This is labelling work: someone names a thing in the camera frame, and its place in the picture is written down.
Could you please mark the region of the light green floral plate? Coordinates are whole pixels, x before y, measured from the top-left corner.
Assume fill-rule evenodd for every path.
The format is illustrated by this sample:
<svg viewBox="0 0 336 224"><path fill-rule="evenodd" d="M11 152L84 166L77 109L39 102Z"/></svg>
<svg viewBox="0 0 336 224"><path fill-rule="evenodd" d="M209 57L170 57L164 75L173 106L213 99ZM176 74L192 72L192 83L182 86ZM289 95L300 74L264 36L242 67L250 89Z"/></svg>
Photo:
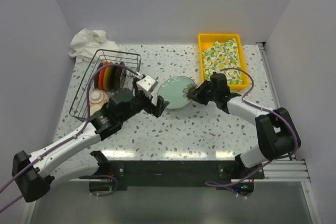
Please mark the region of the light green floral plate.
<svg viewBox="0 0 336 224"><path fill-rule="evenodd" d="M197 84L189 77L172 77L159 87L157 96L169 102L167 109L180 109L192 101L187 95L196 88Z"/></svg>

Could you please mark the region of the red floral plate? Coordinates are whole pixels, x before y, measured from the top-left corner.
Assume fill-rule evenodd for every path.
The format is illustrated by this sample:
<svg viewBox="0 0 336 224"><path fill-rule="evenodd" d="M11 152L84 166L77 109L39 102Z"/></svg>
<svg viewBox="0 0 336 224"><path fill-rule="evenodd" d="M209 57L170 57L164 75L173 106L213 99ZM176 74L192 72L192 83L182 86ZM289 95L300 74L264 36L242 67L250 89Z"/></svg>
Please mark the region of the red floral plate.
<svg viewBox="0 0 336 224"><path fill-rule="evenodd" d="M125 68L119 68L119 86L120 86L120 88L124 87L126 78L127 78L127 70Z"/></svg>

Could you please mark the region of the yellow patterned plate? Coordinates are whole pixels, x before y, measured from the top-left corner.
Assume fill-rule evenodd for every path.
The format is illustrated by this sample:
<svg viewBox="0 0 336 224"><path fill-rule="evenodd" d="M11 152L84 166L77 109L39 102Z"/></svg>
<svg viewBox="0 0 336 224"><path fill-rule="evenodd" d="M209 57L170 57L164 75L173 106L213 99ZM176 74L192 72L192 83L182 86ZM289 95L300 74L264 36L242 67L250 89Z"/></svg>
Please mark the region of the yellow patterned plate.
<svg viewBox="0 0 336 224"><path fill-rule="evenodd" d="M106 91L108 91L110 89L110 75L112 72L112 68L111 66L106 68L105 71L105 75L104 75L104 88Z"/></svg>

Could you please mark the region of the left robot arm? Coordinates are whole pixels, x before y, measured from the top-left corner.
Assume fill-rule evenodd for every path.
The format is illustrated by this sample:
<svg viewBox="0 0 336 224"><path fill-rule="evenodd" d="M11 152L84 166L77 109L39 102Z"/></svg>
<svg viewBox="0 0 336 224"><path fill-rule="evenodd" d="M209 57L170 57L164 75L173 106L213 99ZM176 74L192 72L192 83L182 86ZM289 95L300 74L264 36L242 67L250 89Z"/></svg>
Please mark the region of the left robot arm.
<svg viewBox="0 0 336 224"><path fill-rule="evenodd" d="M105 140L121 130L125 121L145 111L160 117L169 102L158 96L156 104L143 91L121 89L102 108L89 115L76 130L43 150L13 157L12 177L26 202L33 202L51 189L56 181L52 171L85 148Z"/></svg>

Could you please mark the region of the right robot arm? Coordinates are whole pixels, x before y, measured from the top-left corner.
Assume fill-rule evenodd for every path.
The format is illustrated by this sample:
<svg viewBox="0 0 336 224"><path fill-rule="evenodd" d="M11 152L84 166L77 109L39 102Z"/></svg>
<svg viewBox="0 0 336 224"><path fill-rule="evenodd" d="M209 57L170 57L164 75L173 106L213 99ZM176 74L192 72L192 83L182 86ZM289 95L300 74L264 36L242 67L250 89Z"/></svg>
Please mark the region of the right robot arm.
<svg viewBox="0 0 336 224"><path fill-rule="evenodd" d="M301 146L300 137L285 108L261 107L231 92L223 73L213 73L209 80L186 96L202 105L214 102L221 111L255 126L258 144L237 155L232 167L219 168L221 174L228 178L249 179L262 169L263 164L289 157Z"/></svg>

